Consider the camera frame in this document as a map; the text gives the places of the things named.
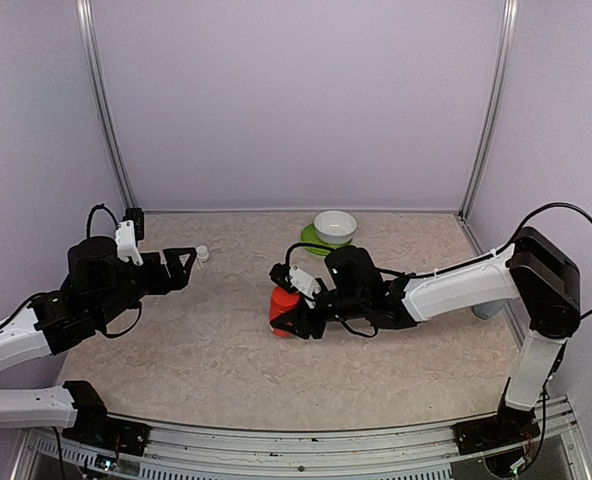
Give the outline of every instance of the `white bowl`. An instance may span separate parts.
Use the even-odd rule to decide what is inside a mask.
[[[354,236],[357,226],[354,217],[338,210],[323,212],[314,219],[316,235],[330,245],[342,245],[349,242]]]

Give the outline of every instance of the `metal frame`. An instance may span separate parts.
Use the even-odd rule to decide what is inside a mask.
[[[483,131],[481,132],[480,140],[478,142],[474,167],[459,211],[461,217],[465,220],[467,220],[471,214],[476,195],[480,189],[480,183],[483,179],[485,165],[489,157],[489,149],[492,144],[494,129],[496,127],[496,119],[498,118],[498,112],[500,111],[505,78],[507,77],[507,71],[509,69],[509,58],[514,40],[517,16],[518,0],[505,0],[505,11],[503,13],[503,23],[501,27],[500,43],[498,45],[498,54],[496,56],[496,66],[494,68],[492,90],[487,104]]]
[[[323,211],[323,210],[338,210],[343,207],[280,207],[280,208],[201,208],[194,210],[145,210],[145,213],[150,215],[184,215],[188,213],[276,213],[276,212],[307,212],[312,211]],[[422,210],[418,208],[397,208],[383,210],[380,208],[352,208],[352,212],[365,212],[365,213],[414,213],[414,214],[427,214],[427,215],[456,215],[457,212],[452,210]]]
[[[576,480],[590,480],[578,426],[566,397],[547,402],[546,437],[560,435]],[[542,420],[540,408],[537,418]],[[452,427],[455,420],[409,427],[328,432],[265,432],[191,427],[164,422],[152,427],[144,457],[121,455],[114,476],[132,479],[268,479],[340,480],[451,478],[451,464],[481,459],[502,449],[460,456]],[[64,461],[88,465],[107,451],[63,440]],[[28,432],[12,480],[29,478],[37,453],[57,458],[54,434]]]
[[[98,52],[98,43],[96,42],[96,31],[94,29],[94,17],[92,15],[91,0],[76,0],[78,21],[80,24],[80,33],[83,37],[83,46],[87,55],[89,71],[92,77],[94,87],[94,96],[96,98],[96,107],[103,127],[105,142],[109,150],[112,170],[118,184],[121,199],[125,207],[135,207],[136,199],[132,186],[129,182],[125,163],[123,162],[118,148],[116,138],[116,129],[109,109],[109,101],[103,82],[103,71],[101,68],[100,54]]]

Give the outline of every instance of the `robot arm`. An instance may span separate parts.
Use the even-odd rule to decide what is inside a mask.
[[[301,338],[321,338],[328,322],[366,318],[374,328],[414,327],[460,308],[496,300],[521,298],[531,317],[530,331],[518,365],[508,380],[497,414],[491,419],[456,427],[461,453],[520,442],[538,436],[534,406],[543,385],[562,360],[567,340],[580,325],[578,267],[537,230],[525,227],[507,247],[463,264],[428,274],[397,274],[383,280],[363,248],[341,247],[325,258],[336,288],[301,299],[298,306],[272,320],[271,326]],[[270,273],[283,289],[302,292],[303,272],[277,264]]]
[[[108,334],[107,325],[125,310],[140,311],[144,296],[185,288],[196,250],[172,248],[162,255],[141,254],[137,242],[143,237],[142,211],[128,209],[115,239],[90,236],[72,247],[67,254],[69,274],[60,289],[32,295],[0,322],[0,372],[67,351],[97,331],[116,338],[120,334]],[[41,390],[0,390],[0,428],[58,426],[66,429],[63,434],[68,438],[92,439],[86,443],[112,450],[111,443],[121,429],[125,430],[121,439],[135,432],[140,443],[146,438],[145,426],[132,423],[126,428],[122,423],[107,417],[105,405],[87,382]],[[140,448],[131,451],[139,452]]]

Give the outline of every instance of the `white robot arm segment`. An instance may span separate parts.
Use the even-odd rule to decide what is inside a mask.
[[[0,390],[0,428],[45,425],[71,428],[78,411],[62,386],[40,390]]]
[[[499,255],[430,278],[411,278],[402,302],[416,322],[494,300],[520,297],[507,267],[514,246]]]
[[[547,338],[535,330],[529,331],[505,392],[508,407],[524,412],[534,408],[567,340]]]
[[[0,329],[0,372],[27,360],[51,355],[45,335],[34,328],[36,323],[34,309],[27,307]]]

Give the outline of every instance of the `white object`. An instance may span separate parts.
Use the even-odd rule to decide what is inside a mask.
[[[116,253],[118,258],[125,263],[132,261],[135,265],[140,267],[143,264],[143,258],[140,256],[138,246],[136,245],[134,222],[132,220],[120,222],[114,238],[116,240]]]
[[[314,228],[316,235],[330,245],[342,245],[354,236],[358,223],[349,213],[329,210],[316,216]]]
[[[441,313],[480,305],[494,300],[520,297],[507,261],[514,254],[511,245],[500,255],[474,265],[430,278],[412,278],[405,287],[403,305],[416,322]]]
[[[508,407],[528,412],[536,405],[556,357],[567,340],[547,338],[534,330],[529,331],[505,394]]]
[[[305,295],[305,302],[307,302],[309,308],[314,308],[316,303],[308,300],[308,298],[313,298],[314,294],[320,293],[320,285],[316,279],[306,271],[298,267],[292,267],[289,270],[289,281],[296,290]]]
[[[0,429],[45,425],[70,428],[76,422],[74,399],[62,386],[40,390],[0,390]]]
[[[196,259],[201,268],[207,268],[211,263],[211,256],[206,245],[199,245],[196,247]]]

